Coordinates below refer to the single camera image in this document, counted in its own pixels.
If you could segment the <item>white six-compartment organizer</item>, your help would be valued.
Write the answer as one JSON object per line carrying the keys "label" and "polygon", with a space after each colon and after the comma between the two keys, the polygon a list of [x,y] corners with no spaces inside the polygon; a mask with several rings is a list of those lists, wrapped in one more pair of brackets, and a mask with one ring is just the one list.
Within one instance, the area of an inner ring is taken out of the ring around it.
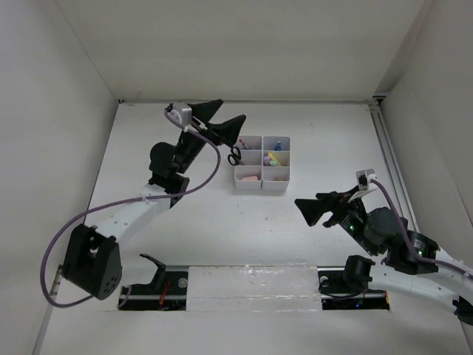
{"label": "white six-compartment organizer", "polygon": [[[239,143],[239,139],[251,148],[244,149]],[[282,150],[274,149],[276,142],[282,142]],[[288,136],[261,136],[261,135],[240,135],[234,146],[237,146],[242,154],[244,166],[233,166],[234,185],[238,190],[264,190],[268,192],[284,192],[290,182],[290,138]],[[263,157],[268,152],[276,156],[277,166],[265,165]],[[245,176],[257,175],[260,181],[240,181]],[[274,178],[282,179],[281,182],[274,181]]]}

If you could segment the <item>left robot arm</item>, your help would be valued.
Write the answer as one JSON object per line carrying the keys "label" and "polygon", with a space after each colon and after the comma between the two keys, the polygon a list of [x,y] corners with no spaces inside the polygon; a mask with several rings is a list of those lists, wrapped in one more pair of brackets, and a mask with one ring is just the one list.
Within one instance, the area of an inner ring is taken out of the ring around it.
{"label": "left robot arm", "polygon": [[164,109],[165,117],[181,130],[178,141],[159,142],[151,148],[152,176],[139,197],[121,202],[120,209],[94,226],[81,224],[72,230],[63,278],[98,300],[112,295],[122,277],[121,247],[193,192],[184,173],[203,147],[217,151],[221,145],[235,146],[246,117],[238,115],[213,124],[211,119],[222,105],[217,99],[198,104],[174,102]]}

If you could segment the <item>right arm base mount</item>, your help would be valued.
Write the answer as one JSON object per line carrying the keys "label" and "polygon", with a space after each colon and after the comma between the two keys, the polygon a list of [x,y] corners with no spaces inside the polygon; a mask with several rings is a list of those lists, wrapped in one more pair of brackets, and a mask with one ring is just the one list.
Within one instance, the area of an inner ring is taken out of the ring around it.
{"label": "right arm base mount", "polygon": [[323,311],[389,311],[387,292],[350,286],[344,280],[344,267],[317,268]]}

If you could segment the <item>red gel pen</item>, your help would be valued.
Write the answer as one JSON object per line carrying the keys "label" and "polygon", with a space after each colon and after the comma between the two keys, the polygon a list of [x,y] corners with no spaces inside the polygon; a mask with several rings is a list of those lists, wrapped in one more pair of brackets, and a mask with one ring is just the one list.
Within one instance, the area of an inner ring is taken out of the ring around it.
{"label": "red gel pen", "polygon": [[244,140],[239,139],[239,143],[244,149],[250,150],[251,148],[244,142]]}

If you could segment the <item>aluminium rail right side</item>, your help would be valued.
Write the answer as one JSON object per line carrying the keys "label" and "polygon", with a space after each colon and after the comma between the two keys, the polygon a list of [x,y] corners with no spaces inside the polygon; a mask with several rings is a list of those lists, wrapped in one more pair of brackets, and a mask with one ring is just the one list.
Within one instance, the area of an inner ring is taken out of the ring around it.
{"label": "aluminium rail right side", "polygon": [[372,122],[375,127],[378,142],[381,147],[381,152],[387,166],[387,174],[389,176],[389,184],[392,187],[393,193],[390,195],[392,200],[396,203],[399,213],[409,221],[410,228],[419,231],[418,223],[413,211],[411,201],[406,189],[398,160],[395,155],[395,150],[390,139],[387,124],[384,120],[383,112],[381,110],[381,103],[385,99],[384,96],[373,96],[368,102],[368,107],[372,117]]}

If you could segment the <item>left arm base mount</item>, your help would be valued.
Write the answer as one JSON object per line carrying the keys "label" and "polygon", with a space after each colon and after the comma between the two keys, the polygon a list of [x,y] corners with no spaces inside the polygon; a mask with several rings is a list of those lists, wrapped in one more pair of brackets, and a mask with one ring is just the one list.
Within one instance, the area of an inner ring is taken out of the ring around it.
{"label": "left arm base mount", "polygon": [[188,290],[188,266],[167,266],[158,259],[140,254],[156,267],[145,283],[123,286],[118,299],[119,311],[185,311]]}

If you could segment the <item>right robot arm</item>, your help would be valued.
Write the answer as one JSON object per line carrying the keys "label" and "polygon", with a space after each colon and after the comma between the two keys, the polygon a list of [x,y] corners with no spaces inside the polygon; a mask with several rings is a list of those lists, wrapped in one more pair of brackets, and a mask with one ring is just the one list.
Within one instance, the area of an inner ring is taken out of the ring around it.
{"label": "right robot arm", "polygon": [[350,255],[336,271],[319,269],[319,290],[325,300],[346,303],[370,292],[398,291],[439,302],[471,325],[472,270],[434,240],[409,230],[391,203],[368,212],[362,195],[354,188],[295,201],[307,225],[314,226],[329,214],[323,227],[342,228],[366,252],[364,257]]}

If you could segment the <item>black-handled scissors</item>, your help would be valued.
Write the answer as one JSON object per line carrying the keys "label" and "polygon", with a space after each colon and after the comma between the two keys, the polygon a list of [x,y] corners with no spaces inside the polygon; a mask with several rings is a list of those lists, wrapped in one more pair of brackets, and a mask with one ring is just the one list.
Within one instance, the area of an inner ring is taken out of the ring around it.
{"label": "black-handled scissors", "polygon": [[237,146],[231,147],[230,153],[227,156],[227,161],[231,166],[244,166],[242,161],[242,154]]}

